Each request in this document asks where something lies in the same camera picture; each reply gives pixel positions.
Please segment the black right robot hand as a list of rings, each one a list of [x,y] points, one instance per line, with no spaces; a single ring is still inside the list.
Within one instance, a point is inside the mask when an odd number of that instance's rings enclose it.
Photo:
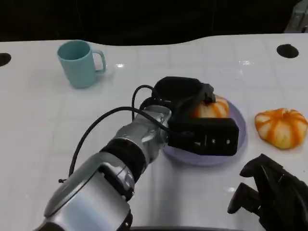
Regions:
[[[227,212],[240,208],[256,214],[267,231],[306,231],[308,229],[308,186],[283,166],[260,156],[249,161],[240,176],[253,177],[257,189],[240,183]]]

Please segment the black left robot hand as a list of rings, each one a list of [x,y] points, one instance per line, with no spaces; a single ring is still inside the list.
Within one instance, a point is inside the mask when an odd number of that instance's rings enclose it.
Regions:
[[[154,96],[167,103],[178,117],[196,117],[198,106],[216,102],[214,88],[195,78],[165,77],[155,84],[154,90]]]

